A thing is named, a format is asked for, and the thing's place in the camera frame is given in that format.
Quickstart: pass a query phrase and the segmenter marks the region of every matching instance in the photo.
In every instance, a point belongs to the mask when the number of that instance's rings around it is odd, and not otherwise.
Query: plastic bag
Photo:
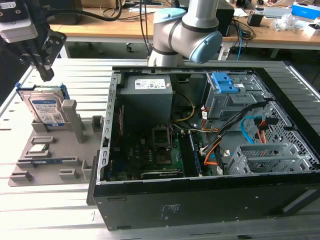
[[[271,27],[276,30],[292,30],[295,31],[294,25],[299,19],[292,16],[291,13],[286,13],[282,18],[277,18],[271,23]]]

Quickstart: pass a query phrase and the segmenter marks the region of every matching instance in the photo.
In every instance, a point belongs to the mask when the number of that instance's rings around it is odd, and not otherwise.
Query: desk
[[[98,8],[85,8],[98,15],[101,11]],[[122,17],[134,16],[137,13],[124,12]],[[153,15],[148,17],[149,39],[153,38]],[[238,20],[247,24],[247,18],[239,17]],[[247,44],[249,48],[270,48],[270,49],[303,49],[320,50],[320,36],[308,38],[302,31],[275,31],[271,29],[271,19],[262,19],[260,27],[252,27],[256,37]],[[79,25],[62,25],[60,32],[68,36],[68,42],[98,42],[98,43],[143,43],[140,22],[106,22],[91,17],[84,17]],[[237,41],[237,31],[231,26],[230,34],[223,37],[219,60],[226,60],[230,47]]]

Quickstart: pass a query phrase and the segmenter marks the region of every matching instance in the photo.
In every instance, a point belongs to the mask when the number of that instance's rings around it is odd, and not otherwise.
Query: hard drive
[[[47,127],[64,126],[69,122],[62,111],[65,99],[70,99],[65,85],[33,85],[20,87],[16,91],[33,115],[34,123],[44,123]]]

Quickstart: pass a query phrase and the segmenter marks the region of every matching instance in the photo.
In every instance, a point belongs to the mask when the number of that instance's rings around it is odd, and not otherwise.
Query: yellow wire
[[[176,122],[182,122],[182,121],[188,120],[188,119],[192,118],[192,117],[194,116],[194,114],[195,114],[195,106],[192,105],[192,112],[191,112],[190,116],[187,116],[187,117],[185,117],[185,118],[181,118],[181,119],[174,120],[173,122],[176,123]]]
[[[195,114],[195,108],[196,108],[196,106],[194,106],[194,104],[192,103],[192,101],[190,101],[190,100],[189,100],[185,95],[183,95],[181,92],[176,91],[176,93],[181,94],[186,100],[188,100],[188,102],[189,102],[190,105],[192,106],[192,112],[191,112],[190,116],[187,116],[187,117],[185,117],[185,118],[181,118],[181,119],[174,120],[174,121],[173,121],[174,123],[183,122],[183,121],[186,121],[186,120],[192,118],[192,117],[194,116],[194,114]]]

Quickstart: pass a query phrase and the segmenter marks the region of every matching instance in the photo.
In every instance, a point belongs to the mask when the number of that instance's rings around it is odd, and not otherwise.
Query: blue box
[[[315,20],[320,16],[320,6],[312,6],[294,2],[292,5],[292,15]]]

